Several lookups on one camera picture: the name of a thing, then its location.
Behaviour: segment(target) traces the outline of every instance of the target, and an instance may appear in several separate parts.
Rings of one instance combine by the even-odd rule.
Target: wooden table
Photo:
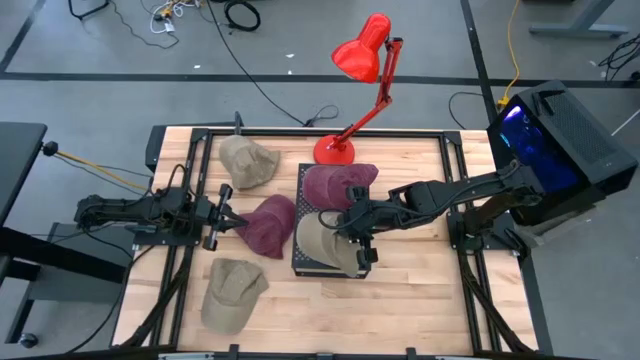
[[[154,188],[165,187],[174,165],[184,163],[190,133],[190,127],[167,128]],[[486,133],[460,133],[469,175],[494,171]],[[220,184],[231,184],[218,156],[220,138],[214,139],[206,183],[206,193],[214,202]],[[230,201],[234,212],[251,212],[272,194],[295,202],[298,164],[313,163],[312,148],[318,138],[251,138],[280,151],[281,160],[270,182],[234,192]],[[444,180],[436,140],[356,137],[353,143],[356,162],[372,163],[380,170],[371,186],[372,198],[386,199],[389,189],[414,181]],[[455,156],[451,159],[455,165]],[[403,354],[405,348],[415,347],[418,354],[472,353],[457,256],[449,245],[444,216],[419,228],[377,235],[374,245],[380,261],[366,280],[296,277],[291,269],[291,240],[285,244],[285,258],[273,260],[251,252],[233,230],[219,239],[216,252],[196,248],[179,350],[227,351],[230,344],[240,344],[243,352]],[[153,249],[131,271],[114,344],[128,338],[155,303],[166,251],[166,247]],[[235,336],[217,335],[200,320],[211,262],[217,257],[259,264],[269,281],[247,326]],[[181,258],[179,252],[176,262]],[[523,342],[536,348],[517,259],[499,250],[485,251],[485,258],[496,307]],[[483,347],[489,349],[485,317],[477,303],[476,308]],[[161,343],[167,343],[172,313],[173,303],[165,313]]]

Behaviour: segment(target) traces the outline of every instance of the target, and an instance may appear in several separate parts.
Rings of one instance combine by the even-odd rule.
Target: chair wheel
[[[31,349],[32,347],[38,345],[38,338],[31,333],[23,333],[22,335],[20,335],[18,344],[27,349]]]

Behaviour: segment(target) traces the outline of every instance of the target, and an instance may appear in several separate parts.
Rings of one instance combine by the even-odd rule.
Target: cable bundle
[[[631,47],[631,50],[628,50],[622,54],[620,54],[623,50]],[[602,60],[598,66],[606,66],[607,72],[604,78],[604,81],[612,81],[618,72],[633,59],[640,56],[640,34],[636,35],[633,39],[624,42],[618,47],[616,47],[609,56],[607,56],[604,60]],[[609,78],[609,71],[615,70],[611,78]]]
[[[217,3],[225,3],[224,16],[227,18],[227,21],[229,21],[230,28],[250,32],[250,31],[255,31],[257,28],[260,27],[261,21],[260,21],[260,13],[258,12],[258,9],[256,9],[253,5],[249,4],[245,0],[211,0],[211,1],[217,2]],[[255,15],[256,17],[256,24],[253,26],[244,26],[233,21],[233,19],[231,19],[231,15],[229,15],[229,11],[231,11],[231,8],[236,5],[242,5],[246,7],[249,11],[251,11],[253,15]]]

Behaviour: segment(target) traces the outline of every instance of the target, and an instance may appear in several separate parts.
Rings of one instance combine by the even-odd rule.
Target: metal table leg
[[[529,32],[562,37],[618,38],[628,33],[629,29],[618,25],[595,24],[613,1],[593,0],[573,24],[534,24]]]
[[[92,10],[89,10],[89,11],[87,11],[87,12],[85,12],[85,13],[82,13],[82,14],[76,14],[76,13],[73,11],[73,2],[72,2],[72,0],[69,0],[69,1],[68,1],[68,3],[69,3],[69,12],[71,13],[71,16],[73,16],[74,18],[76,18],[76,19],[78,19],[78,20],[80,20],[80,21],[82,21],[82,20],[83,20],[84,18],[86,18],[87,16],[89,16],[89,15],[91,15],[91,14],[95,13],[95,12],[98,12],[98,11],[100,11],[100,10],[102,10],[102,9],[106,8],[107,6],[109,6],[109,0],[104,0],[104,3],[103,3],[102,5],[100,5],[100,6],[96,7],[96,8],[94,8],[94,9],[92,9]]]

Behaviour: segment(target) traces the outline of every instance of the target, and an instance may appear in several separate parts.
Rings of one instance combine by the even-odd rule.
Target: maroon bucket hat
[[[302,195],[320,210],[345,210],[353,204],[347,199],[347,188],[369,187],[377,176],[378,168],[370,164],[316,165],[307,170],[302,180]]]
[[[249,248],[258,255],[282,259],[282,246],[293,232],[296,207],[282,195],[273,195],[263,201],[256,210],[240,214],[249,225],[235,231]]]

